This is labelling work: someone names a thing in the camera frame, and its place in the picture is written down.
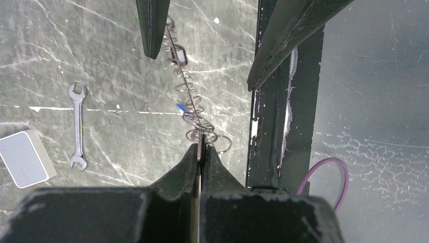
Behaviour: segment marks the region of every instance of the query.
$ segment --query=white box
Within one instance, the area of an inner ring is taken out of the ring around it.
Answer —
[[[19,188],[46,181],[57,174],[34,129],[1,138],[0,156]]]

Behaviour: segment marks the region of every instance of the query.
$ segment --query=open-end wrench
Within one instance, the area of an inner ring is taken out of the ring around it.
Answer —
[[[87,159],[83,154],[83,139],[82,139],[82,102],[87,94],[87,88],[84,86],[80,93],[76,93],[74,89],[76,83],[72,84],[68,90],[71,101],[73,102],[74,111],[74,153],[70,158],[70,167],[74,163],[80,164],[80,171],[84,171],[87,167]]]

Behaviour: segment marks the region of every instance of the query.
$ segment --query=black metal beam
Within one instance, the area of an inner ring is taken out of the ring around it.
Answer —
[[[276,0],[259,1],[256,55],[276,2]],[[282,152],[289,63],[288,60],[284,61],[262,87],[252,92],[246,173],[248,188],[279,188],[277,167],[280,165]]]
[[[136,0],[145,56],[156,59],[161,50],[170,0]]]
[[[271,18],[275,21],[266,27],[265,38],[250,69],[249,91],[261,87],[295,47],[352,1],[278,0]]]
[[[291,121],[280,169],[280,187],[296,193],[309,170],[313,142],[324,26],[298,46],[290,92]]]
[[[256,55],[275,5],[276,1],[260,0]],[[253,91],[246,174],[248,188],[279,188],[295,192],[308,171],[322,44],[323,28],[298,46],[291,88],[289,57],[259,89]],[[288,99],[291,111],[286,117]],[[288,122],[289,131],[285,133]]]

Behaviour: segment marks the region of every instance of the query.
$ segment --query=metal spring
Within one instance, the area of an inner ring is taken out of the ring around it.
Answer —
[[[228,147],[225,150],[218,151],[219,154],[225,153],[231,149],[232,141],[229,137],[225,135],[218,135],[215,132],[215,127],[213,126],[213,124],[211,124],[208,120],[206,120],[200,115],[204,111],[204,108],[200,105],[202,97],[194,88],[191,73],[186,68],[186,66],[188,65],[188,61],[186,58],[185,49],[182,46],[175,44],[177,39],[171,36],[171,33],[174,31],[174,21],[171,19],[170,16],[168,16],[167,24],[164,30],[162,46],[167,52],[171,54],[171,57],[168,58],[168,63],[170,66],[175,67],[173,73],[178,78],[181,78],[183,80],[183,83],[177,85],[175,87],[175,90],[182,94],[180,96],[186,96],[186,98],[184,98],[183,100],[177,100],[177,103],[183,106],[183,121],[185,121],[185,123],[187,123],[193,128],[192,130],[189,130],[185,136],[189,141],[193,143],[198,143],[200,131],[202,131],[205,134],[206,144],[215,143],[219,137],[225,138],[226,140],[228,140]]]

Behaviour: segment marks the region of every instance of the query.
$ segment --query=gray floor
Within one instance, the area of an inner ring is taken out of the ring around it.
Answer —
[[[135,1],[0,3],[0,136],[37,129],[58,172],[46,183],[18,189],[0,164],[0,231],[17,203],[38,187],[145,186],[180,161],[190,145],[175,106],[173,88],[180,80],[166,55],[156,61],[144,56]],[[241,183],[256,13],[256,3],[239,1],[170,6],[206,118],[233,140],[221,159]],[[75,81],[90,92],[83,104],[89,109],[83,114],[89,160],[83,173],[68,165],[74,149],[68,87]]]
[[[206,116],[233,139],[222,161],[242,183],[257,13],[257,1],[247,2],[170,7]],[[145,186],[179,161],[189,146],[174,105],[180,82],[163,56],[144,57],[134,1],[1,3],[0,135],[37,129],[58,175],[18,189],[0,164],[0,231],[39,186]],[[429,238],[428,12],[425,1],[356,0],[326,25],[313,162],[338,156],[349,165],[349,193],[338,213],[347,242]],[[84,173],[68,166],[67,89],[74,81],[91,93]],[[342,181],[336,166],[311,181],[311,194],[335,202]]]

